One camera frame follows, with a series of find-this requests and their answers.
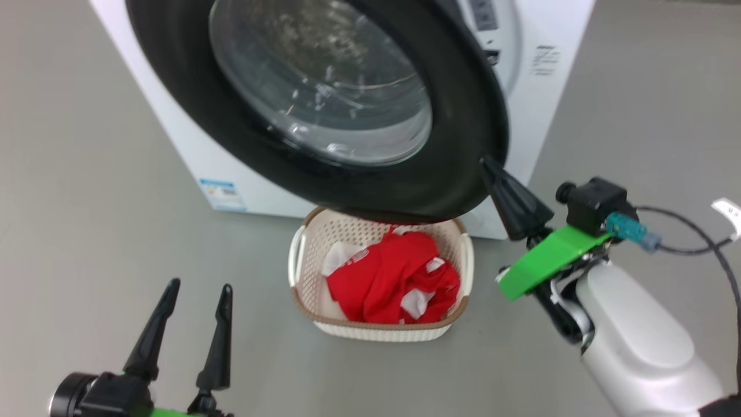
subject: laundry basket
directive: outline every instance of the laundry basket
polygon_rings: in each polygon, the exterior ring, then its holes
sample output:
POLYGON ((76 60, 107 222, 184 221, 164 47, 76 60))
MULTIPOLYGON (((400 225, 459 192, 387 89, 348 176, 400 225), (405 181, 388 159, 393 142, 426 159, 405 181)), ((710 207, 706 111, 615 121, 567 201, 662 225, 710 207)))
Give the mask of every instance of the laundry basket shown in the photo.
POLYGON ((442 336, 468 305, 473 284, 473 245, 458 220, 409 226, 429 234, 440 255, 449 260, 461 279, 456 303, 442 321, 431 324, 372 324, 337 320, 322 315, 322 265, 335 242, 355 245, 378 243, 390 225, 317 208, 296 231, 288 253, 288 281, 296 305, 323 332, 365 341, 416 342, 442 336))

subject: basket handle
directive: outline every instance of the basket handle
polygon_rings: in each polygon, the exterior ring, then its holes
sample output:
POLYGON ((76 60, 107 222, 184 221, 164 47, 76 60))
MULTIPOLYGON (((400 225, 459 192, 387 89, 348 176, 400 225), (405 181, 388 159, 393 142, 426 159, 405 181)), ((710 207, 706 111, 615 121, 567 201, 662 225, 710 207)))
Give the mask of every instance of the basket handle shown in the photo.
POLYGON ((290 242, 290 249, 288 249, 288 283, 291 288, 299 283, 299 277, 301 276, 299 267, 304 260, 304 245, 306 244, 304 229, 306 229, 306 226, 301 226, 299 230, 296 230, 296 234, 290 242))
POLYGON ((464 255, 461 265, 461 287, 463 295, 471 295, 473 287, 473 242, 468 233, 461 234, 458 239, 461 253, 464 255))

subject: gray floor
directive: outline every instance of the gray floor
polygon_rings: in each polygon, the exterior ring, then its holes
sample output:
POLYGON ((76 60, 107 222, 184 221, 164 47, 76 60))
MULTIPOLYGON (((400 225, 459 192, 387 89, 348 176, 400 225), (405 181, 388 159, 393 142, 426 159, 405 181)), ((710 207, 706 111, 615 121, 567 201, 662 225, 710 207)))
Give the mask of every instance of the gray floor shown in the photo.
MULTIPOLYGON (((599 2, 533 189, 611 178, 635 202, 697 219, 741 202, 741 7, 599 2)), ((236 291, 238 416, 612 416, 532 300, 494 275, 522 248, 476 242, 470 309, 426 344, 324 336, 285 277, 298 220, 212 211, 82 0, 0 3, 0 402, 44 414, 61 378, 117 370, 167 280, 183 279, 162 350, 158 405, 183 409, 224 282, 236 291)), ((697 240, 646 217, 677 245, 697 240)), ((727 250, 741 274, 739 246, 727 250)), ((622 263, 688 327, 733 386, 733 302, 712 257, 622 263)))

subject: green bracket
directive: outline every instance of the green bracket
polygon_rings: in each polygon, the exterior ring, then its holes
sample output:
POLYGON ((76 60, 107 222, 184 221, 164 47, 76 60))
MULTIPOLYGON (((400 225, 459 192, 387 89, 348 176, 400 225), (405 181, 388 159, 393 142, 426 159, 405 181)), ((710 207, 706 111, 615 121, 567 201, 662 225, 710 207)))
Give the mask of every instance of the green bracket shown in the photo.
POLYGON ((593 237, 573 226, 555 230, 515 262, 499 281, 499 288, 510 301, 514 301, 592 248, 603 244, 610 236, 605 233, 593 237))
POLYGON ((192 417, 187 413, 175 410, 163 410, 161 408, 155 408, 149 417, 192 417))

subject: blue connector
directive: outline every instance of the blue connector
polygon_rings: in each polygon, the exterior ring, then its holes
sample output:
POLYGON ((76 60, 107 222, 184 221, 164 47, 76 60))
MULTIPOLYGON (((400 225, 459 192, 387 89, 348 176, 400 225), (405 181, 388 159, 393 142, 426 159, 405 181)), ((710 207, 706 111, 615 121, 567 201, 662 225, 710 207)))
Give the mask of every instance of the blue connector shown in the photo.
POLYGON ((638 243, 648 253, 654 253, 661 245, 661 236, 649 232, 646 226, 617 211, 607 216, 605 229, 618 239, 638 243))

